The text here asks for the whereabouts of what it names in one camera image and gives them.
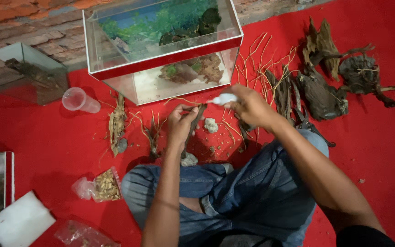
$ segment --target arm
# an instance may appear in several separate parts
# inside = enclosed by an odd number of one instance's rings
[[[365,197],[343,171],[301,136],[258,93],[239,85],[231,90],[241,103],[232,102],[226,107],[235,109],[245,122],[264,127],[275,135],[335,232],[348,226],[363,225],[385,233]]]
[[[179,240],[179,162],[190,123],[198,114],[180,115],[187,108],[177,106],[168,116],[168,141],[158,186],[147,215],[141,246],[178,246]]]

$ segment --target green plant background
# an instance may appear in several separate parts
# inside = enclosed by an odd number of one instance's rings
[[[163,33],[197,25],[207,9],[217,8],[216,0],[171,0],[159,5],[155,20],[141,17],[136,11],[134,23],[128,28],[120,28],[118,22],[110,18],[100,20],[100,26],[111,39],[119,37],[126,42],[131,52],[142,51],[147,45],[157,44]]]

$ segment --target pruning shears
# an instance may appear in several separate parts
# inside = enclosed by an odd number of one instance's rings
[[[300,110],[295,108],[295,116],[297,117],[297,121],[300,122],[300,124],[297,125],[295,128],[314,132],[315,134],[319,135],[322,139],[326,141],[327,146],[331,148],[336,147],[336,143],[329,142],[325,137],[323,137],[323,135],[321,135],[321,133],[318,131],[315,125],[309,122],[309,113],[307,112],[305,106],[303,106],[303,109],[304,109],[304,115]]]

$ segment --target hand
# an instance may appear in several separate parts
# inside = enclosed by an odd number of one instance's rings
[[[186,110],[190,110],[190,113],[183,114],[181,113]],[[191,122],[198,115],[198,108],[187,106],[180,104],[170,115],[168,115],[168,138],[167,138],[167,146],[178,148],[181,152],[185,147],[185,141],[187,140],[188,133],[190,132]]]
[[[254,90],[235,84],[229,88],[235,94],[239,102],[229,102],[224,104],[225,108],[233,109],[240,118],[250,125],[264,127],[272,132],[272,123],[281,119],[281,115]]]

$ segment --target plastic bag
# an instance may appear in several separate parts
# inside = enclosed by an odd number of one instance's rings
[[[121,247],[112,239],[83,223],[69,220],[54,236],[71,247]]]
[[[115,167],[94,178],[94,181],[88,181],[86,177],[80,178],[72,185],[72,190],[80,199],[94,199],[95,202],[115,201],[120,198],[120,180]]]

